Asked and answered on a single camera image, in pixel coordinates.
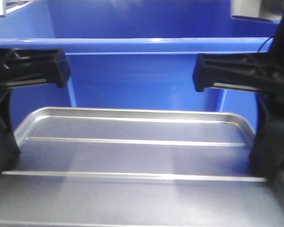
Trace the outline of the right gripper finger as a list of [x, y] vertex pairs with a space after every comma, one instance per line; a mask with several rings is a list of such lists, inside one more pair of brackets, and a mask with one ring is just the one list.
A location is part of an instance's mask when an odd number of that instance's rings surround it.
[[284, 172], [284, 96], [257, 94], [257, 130], [249, 161], [255, 176]]

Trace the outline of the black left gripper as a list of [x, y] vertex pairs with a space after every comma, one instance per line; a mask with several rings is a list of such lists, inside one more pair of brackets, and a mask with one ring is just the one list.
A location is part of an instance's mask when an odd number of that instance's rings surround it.
[[70, 76], [63, 49], [0, 48], [0, 172], [14, 168], [21, 154], [10, 116], [11, 89], [41, 84], [64, 88]]

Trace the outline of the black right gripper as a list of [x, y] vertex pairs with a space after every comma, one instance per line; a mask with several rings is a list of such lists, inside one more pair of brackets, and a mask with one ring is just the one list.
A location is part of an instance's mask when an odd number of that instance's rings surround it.
[[[284, 12], [284, 0], [281, 7]], [[192, 79], [197, 92], [253, 91], [284, 103], [284, 13], [267, 52], [199, 54]]]

